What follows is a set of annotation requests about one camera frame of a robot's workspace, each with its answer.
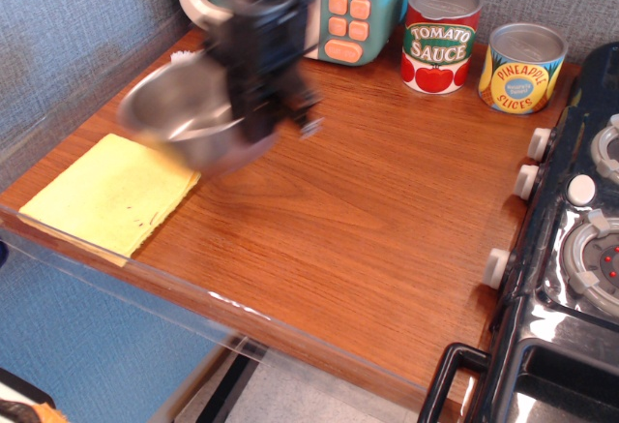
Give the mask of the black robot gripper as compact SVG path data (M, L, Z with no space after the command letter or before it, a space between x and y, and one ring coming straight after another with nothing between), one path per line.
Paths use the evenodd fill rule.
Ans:
M250 144L270 136L288 119L303 137L320 119L310 110L320 96L305 81L306 25L313 0L228 0L232 16L215 33L207 53L226 69L233 117Z

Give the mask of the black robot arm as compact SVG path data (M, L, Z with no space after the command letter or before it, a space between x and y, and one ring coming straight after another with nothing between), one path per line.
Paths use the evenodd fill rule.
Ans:
M231 17L209 29L206 53L226 71L232 116L249 143L267 138L286 119L302 136L319 130L310 110L320 98L300 67L313 1L223 0Z

